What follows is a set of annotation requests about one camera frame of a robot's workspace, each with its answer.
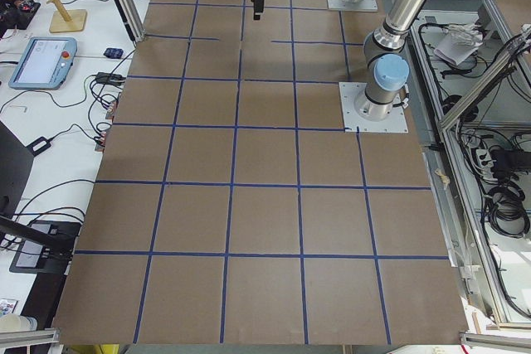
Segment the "small blue device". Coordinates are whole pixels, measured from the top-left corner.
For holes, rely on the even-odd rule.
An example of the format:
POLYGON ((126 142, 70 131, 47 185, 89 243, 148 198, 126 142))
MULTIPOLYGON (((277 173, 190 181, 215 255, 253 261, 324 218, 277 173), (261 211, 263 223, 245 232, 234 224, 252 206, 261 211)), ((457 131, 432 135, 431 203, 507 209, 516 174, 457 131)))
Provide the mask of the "small blue device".
POLYGON ((121 48, 107 47, 103 55, 110 59, 121 59, 124 54, 124 50, 121 48))

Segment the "wooden stand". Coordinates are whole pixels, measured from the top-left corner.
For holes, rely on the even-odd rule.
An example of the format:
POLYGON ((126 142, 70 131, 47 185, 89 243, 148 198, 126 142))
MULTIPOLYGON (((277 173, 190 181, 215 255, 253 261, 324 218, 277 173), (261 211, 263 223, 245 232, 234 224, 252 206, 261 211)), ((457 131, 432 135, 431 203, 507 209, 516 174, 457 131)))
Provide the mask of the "wooden stand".
POLYGON ((84 30, 88 15, 85 9, 67 10, 61 0, 48 0, 47 2, 53 3, 56 7, 49 27, 50 33, 82 32, 84 30))

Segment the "near blue teach pendant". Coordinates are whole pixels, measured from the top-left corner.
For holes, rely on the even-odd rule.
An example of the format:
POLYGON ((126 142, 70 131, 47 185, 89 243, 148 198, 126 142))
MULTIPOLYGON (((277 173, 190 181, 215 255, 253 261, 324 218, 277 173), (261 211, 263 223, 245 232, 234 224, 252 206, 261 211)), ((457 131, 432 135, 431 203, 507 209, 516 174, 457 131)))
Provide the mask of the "near blue teach pendant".
POLYGON ((73 65, 77 40, 73 37, 34 37, 8 82, 15 90, 57 90, 73 65))

